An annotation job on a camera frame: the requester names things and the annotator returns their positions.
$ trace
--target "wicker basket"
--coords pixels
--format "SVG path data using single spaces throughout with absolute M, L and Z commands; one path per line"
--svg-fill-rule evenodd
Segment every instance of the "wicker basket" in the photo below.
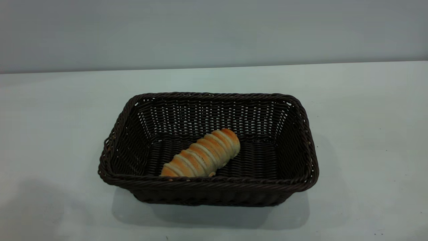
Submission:
M 222 128 L 241 151 L 216 176 L 159 177 L 175 154 Z M 142 202 L 261 207 L 312 187 L 318 163 L 305 109 L 290 95 L 148 93 L 123 108 L 98 174 Z

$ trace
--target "white table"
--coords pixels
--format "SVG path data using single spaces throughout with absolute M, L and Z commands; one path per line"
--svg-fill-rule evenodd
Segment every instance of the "white table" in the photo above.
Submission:
M 0 239 L 428 240 L 428 62 L 0 75 Z M 273 208 L 148 205 L 97 174 L 147 92 L 263 92 L 306 108 L 317 184 Z

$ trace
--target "pastry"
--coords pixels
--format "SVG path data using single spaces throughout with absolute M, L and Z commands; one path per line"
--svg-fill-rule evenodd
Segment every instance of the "pastry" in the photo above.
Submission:
M 215 130 L 165 163 L 160 176 L 211 177 L 236 157 L 240 149 L 241 144 L 233 131 Z

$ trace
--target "basket bottom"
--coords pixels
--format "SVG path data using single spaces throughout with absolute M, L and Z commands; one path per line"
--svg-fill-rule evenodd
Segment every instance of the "basket bottom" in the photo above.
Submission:
M 163 164 L 170 162 L 174 155 L 194 142 L 170 137 L 153 143 L 143 175 L 160 175 Z M 266 140 L 242 140 L 239 154 L 226 166 L 218 169 L 216 176 L 281 179 L 278 175 L 275 144 Z

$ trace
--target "bread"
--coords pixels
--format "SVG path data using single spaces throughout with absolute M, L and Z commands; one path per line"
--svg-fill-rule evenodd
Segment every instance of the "bread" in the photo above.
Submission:
M 215 130 L 165 163 L 160 176 L 211 177 L 217 169 L 235 158 L 240 149 L 241 144 L 233 131 Z

